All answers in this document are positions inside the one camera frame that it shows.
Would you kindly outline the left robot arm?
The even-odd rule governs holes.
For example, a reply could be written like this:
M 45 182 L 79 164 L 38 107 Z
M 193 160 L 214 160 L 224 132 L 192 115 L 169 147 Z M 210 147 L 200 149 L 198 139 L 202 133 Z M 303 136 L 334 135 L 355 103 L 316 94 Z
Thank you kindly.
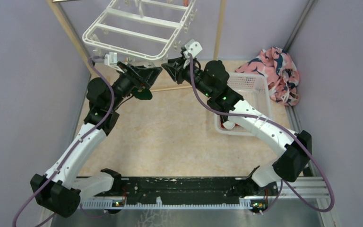
M 45 174 L 35 174 L 30 181 L 37 204 L 63 218 L 70 217 L 82 202 L 102 192 L 112 196 L 122 192 L 121 174 L 110 169 L 76 180 L 84 163 L 117 123 L 120 115 L 116 111 L 123 100 L 152 99 L 150 89 L 163 70 L 122 62 L 118 66 L 119 76 L 113 84 L 101 76 L 89 81 L 86 95 L 89 112 L 78 135 Z

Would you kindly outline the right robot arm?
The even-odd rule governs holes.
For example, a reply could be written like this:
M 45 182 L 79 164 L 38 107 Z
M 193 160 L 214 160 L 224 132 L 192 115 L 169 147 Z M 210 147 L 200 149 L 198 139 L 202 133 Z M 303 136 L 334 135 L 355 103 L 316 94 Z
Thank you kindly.
M 190 61 L 180 57 L 163 63 L 162 68 L 174 82 L 186 81 L 193 86 L 195 94 L 201 92 L 207 96 L 206 109 L 241 126 L 265 142 L 277 155 L 274 161 L 251 173 L 247 182 L 251 194 L 261 194 L 266 185 L 275 181 L 296 181 L 310 160 L 311 135 L 308 132 L 288 130 L 249 104 L 228 86 L 230 75 L 221 60 L 210 61 L 200 69 L 196 59 Z

